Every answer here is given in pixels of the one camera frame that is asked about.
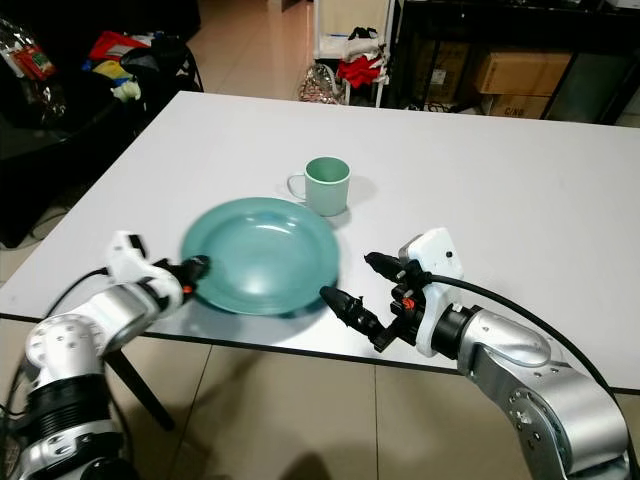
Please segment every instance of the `cardboard box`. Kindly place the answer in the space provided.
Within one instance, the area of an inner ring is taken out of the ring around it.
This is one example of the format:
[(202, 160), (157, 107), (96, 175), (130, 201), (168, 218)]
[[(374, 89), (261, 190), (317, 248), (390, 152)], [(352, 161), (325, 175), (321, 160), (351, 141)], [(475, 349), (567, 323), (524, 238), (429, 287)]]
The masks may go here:
[(550, 97), (571, 60), (569, 53), (491, 52), (476, 78), (480, 93)]
[[(433, 58), (433, 41), (423, 41), (417, 53), (418, 64), (413, 84), (413, 95), (422, 98), (427, 75)], [(438, 58), (431, 76), (429, 102), (451, 103), (456, 95), (458, 83), (464, 70), (469, 52), (469, 44), (461, 42), (441, 42)]]
[(540, 118), (549, 97), (525, 95), (487, 95), (482, 100), (482, 111), (493, 117)]

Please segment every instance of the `table leg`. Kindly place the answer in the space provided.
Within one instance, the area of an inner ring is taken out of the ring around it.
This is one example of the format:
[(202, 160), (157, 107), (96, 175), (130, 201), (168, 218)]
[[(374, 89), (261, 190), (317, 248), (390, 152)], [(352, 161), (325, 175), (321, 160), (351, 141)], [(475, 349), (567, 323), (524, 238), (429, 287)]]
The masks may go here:
[(131, 365), (131, 362), (120, 350), (110, 352), (104, 356), (105, 362), (113, 369), (131, 392), (140, 400), (153, 418), (165, 430), (173, 430), (175, 423), (169, 412), (165, 410), (151, 389), (144, 382), (140, 374)]

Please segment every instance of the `green plate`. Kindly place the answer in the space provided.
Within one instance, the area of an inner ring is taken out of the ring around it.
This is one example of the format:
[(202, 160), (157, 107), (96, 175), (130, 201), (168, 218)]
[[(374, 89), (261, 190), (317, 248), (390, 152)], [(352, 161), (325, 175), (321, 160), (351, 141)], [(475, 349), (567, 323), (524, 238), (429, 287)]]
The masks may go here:
[(209, 210), (182, 244), (182, 258), (192, 255), (211, 259), (198, 297), (236, 313), (297, 310), (338, 277), (338, 244), (328, 222), (275, 198), (243, 198)]

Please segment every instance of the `clothing pile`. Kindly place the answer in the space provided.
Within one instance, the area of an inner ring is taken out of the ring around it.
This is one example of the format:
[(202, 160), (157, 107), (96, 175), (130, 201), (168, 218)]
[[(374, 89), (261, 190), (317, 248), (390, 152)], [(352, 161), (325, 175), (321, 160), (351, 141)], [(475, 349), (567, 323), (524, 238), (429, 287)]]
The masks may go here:
[(387, 68), (383, 47), (384, 40), (375, 28), (356, 27), (345, 44), (338, 78), (344, 78), (353, 88), (384, 81)]

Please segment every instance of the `mug handle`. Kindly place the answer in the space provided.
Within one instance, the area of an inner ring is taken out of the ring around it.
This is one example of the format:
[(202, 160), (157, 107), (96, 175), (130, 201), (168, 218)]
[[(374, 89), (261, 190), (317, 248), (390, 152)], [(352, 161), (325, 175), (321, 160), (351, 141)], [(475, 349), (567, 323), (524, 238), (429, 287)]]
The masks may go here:
[(289, 192), (291, 193), (291, 195), (293, 195), (294, 197), (297, 197), (300, 200), (306, 200), (306, 197), (304, 194), (300, 194), (296, 192), (295, 189), (293, 188), (292, 180), (296, 177), (304, 177), (304, 173), (294, 173), (292, 175), (289, 175), (289, 178), (287, 178), (287, 188), (289, 189)]

